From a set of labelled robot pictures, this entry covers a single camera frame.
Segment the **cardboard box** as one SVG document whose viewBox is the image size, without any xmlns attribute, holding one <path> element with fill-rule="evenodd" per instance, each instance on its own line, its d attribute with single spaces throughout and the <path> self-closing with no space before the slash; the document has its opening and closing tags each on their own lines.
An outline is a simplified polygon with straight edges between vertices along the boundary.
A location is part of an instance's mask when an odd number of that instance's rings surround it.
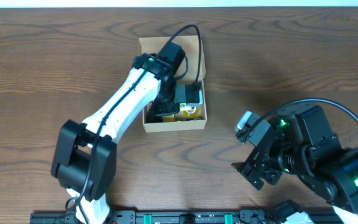
<svg viewBox="0 0 358 224">
<path fill-rule="evenodd" d="M 139 39 L 138 53 L 158 53 L 164 46 L 168 37 L 144 37 Z M 198 37 L 196 35 L 178 36 L 173 39 L 173 43 L 182 47 L 188 58 L 187 62 L 182 62 L 176 73 L 177 76 L 186 72 L 183 79 L 179 80 L 179 84 L 193 83 L 197 78 L 199 82 L 203 82 L 206 75 L 206 68 L 204 62 L 204 55 L 201 59 L 198 58 Z M 182 112 L 175 115 L 175 120 L 172 122 L 153 123 L 148 120 L 149 109 L 152 106 L 149 103 L 143 108 L 142 124 L 145 132 L 164 132 L 164 131 L 186 131 L 193 129 L 204 129 L 208 121 L 206 103 L 203 103 L 197 110 L 197 115 L 194 118 L 187 118 Z"/>
</svg>

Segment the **yellow highlighter dark cap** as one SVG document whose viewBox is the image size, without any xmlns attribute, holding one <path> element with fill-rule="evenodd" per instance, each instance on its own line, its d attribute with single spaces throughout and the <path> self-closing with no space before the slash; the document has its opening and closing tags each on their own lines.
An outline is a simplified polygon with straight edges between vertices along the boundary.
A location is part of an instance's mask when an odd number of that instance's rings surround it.
<svg viewBox="0 0 358 224">
<path fill-rule="evenodd" d="M 181 111 L 186 111 L 186 110 L 190 110 L 190 109 L 191 109 L 190 106 L 180 106 Z"/>
</svg>

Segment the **yellow sticky note pad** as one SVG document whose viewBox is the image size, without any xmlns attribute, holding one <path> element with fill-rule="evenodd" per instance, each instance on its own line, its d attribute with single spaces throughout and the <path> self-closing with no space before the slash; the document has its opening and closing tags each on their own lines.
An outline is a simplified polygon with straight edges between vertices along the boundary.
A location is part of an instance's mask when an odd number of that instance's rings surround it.
<svg viewBox="0 0 358 224">
<path fill-rule="evenodd" d="M 162 116 L 162 120 L 164 123 L 175 122 L 175 115 Z"/>
</svg>

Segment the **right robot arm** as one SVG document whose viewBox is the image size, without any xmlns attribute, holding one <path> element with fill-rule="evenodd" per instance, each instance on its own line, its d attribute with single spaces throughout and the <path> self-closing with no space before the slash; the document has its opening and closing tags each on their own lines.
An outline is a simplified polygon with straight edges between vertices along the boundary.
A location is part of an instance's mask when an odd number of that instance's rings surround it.
<svg viewBox="0 0 358 224">
<path fill-rule="evenodd" d="M 276 185 L 284 173 L 295 175 L 344 223 L 358 218 L 358 147 L 341 146 L 322 107 L 295 103 L 270 119 L 247 111 L 234 130 L 237 140 L 254 149 L 232 166 L 257 190 Z"/>
</svg>

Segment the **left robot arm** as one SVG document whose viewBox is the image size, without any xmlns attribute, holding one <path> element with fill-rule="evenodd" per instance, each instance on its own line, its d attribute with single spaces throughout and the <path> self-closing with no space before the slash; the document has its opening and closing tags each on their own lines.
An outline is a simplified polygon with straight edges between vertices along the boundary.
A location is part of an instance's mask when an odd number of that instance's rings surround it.
<svg viewBox="0 0 358 224">
<path fill-rule="evenodd" d="M 66 210 L 75 223 L 104 223 L 110 213 L 106 191 L 116 173 L 117 144 L 144 107 L 152 121 L 203 103 L 197 83 L 177 84 L 185 51 L 168 41 L 157 54 L 137 56 L 124 84 L 91 116 L 68 120 L 58 135 L 51 174 L 70 194 Z"/>
</svg>

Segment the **yellow tape roll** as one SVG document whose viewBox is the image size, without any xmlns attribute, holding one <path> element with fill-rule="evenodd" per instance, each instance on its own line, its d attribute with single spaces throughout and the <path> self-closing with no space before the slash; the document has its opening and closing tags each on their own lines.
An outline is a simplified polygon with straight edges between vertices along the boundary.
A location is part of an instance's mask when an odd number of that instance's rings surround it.
<svg viewBox="0 0 358 224">
<path fill-rule="evenodd" d="M 194 119 L 198 117 L 200 109 L 198 107 L 191 107 L 190 110 L 181 111 L 179 112 L 180 116 L 186 119 Z"/>
</svg>

